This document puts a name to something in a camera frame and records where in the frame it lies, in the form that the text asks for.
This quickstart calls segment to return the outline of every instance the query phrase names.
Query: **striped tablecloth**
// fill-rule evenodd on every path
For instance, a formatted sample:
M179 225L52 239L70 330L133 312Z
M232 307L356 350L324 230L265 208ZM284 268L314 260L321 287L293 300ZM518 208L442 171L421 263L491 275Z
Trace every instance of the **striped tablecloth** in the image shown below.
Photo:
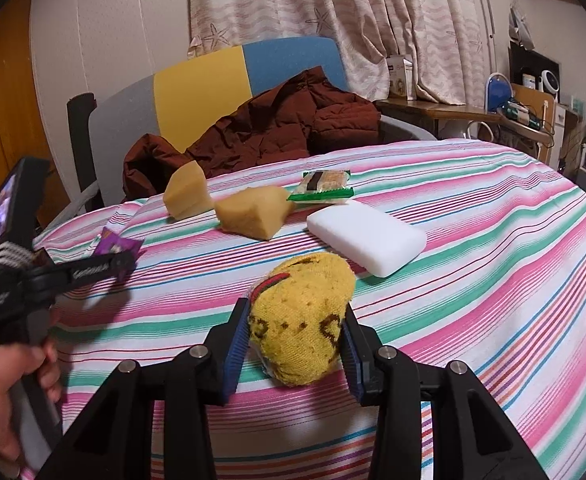
M425 251L387 279L354 269L353 310L384 344L414 360L459 358L480 377L551 479L586 468L586 195L528 156L477 141L403 142L260 166L211 179L220 198L247 186L292 188L303 171L351 170L356 199L424 229ZM91 254L106 225L144 238L126 288L113 282L61 298L67 428L124 359L169 360L228 319L260 276L325 247L305 231L313 208L256 242L224 234L213 212L172 222L161 197L112 206L61 226L54 260ZM162 477L156 405L153 476ZM360 408L341 371L306 388L278 386L248 355L238 393L209 409L220 479L365 479L375 408ZM422 406L423 478L433 471Z

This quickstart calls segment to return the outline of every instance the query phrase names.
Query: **yellow sponge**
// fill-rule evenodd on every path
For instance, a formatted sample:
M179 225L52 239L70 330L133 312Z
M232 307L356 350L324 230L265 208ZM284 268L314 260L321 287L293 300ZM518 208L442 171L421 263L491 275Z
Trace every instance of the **yellow sponge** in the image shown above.
M275 378L301 386L330 370L354 290L351 267L331 253L288 260L255 287L250 337Z
M288 197L281 187L248 187L215 202L215 214L224 231L270 240L295 209Z
M206 177L195 160L184 164L171 175L163 199L169 215L176 220L199 215L213 208Z

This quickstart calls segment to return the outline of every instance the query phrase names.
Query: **beige sponge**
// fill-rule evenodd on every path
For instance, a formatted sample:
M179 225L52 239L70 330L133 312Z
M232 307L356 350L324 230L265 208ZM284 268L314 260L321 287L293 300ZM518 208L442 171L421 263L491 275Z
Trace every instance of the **beige sponge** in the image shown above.
M215 202L215 214L224 231L270 240L295 209L288 197L281 187L248 187Z
M176 220L199 215L213 208L202 168L193 160L171 175L164 191L166 210Z

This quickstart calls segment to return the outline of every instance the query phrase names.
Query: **purple wrapper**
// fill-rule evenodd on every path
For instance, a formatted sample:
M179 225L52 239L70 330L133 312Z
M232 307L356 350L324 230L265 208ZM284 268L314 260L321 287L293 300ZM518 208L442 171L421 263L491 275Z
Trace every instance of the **purple wrapper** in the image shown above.
M133 257L137 260L139 257L139 250L142 247L144 240L133 240L131 238L123 238L116 235L110 229L106 227L102 230L100 235L100 241L97 247L93 251L93 255L96 254L109 254L109 253L121 253L121 251L131 251ZM118 280L123 280L126 273L120 274Z

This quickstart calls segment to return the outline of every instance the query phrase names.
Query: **yellow knitted sock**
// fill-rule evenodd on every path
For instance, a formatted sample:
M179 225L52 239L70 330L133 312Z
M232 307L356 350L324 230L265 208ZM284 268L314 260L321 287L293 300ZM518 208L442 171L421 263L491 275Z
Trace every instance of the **yellow knitted sock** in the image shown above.
M277 379L300 386L329 371L354 290L351 267L331 253L285 261L255 287L249 315L251 341Z

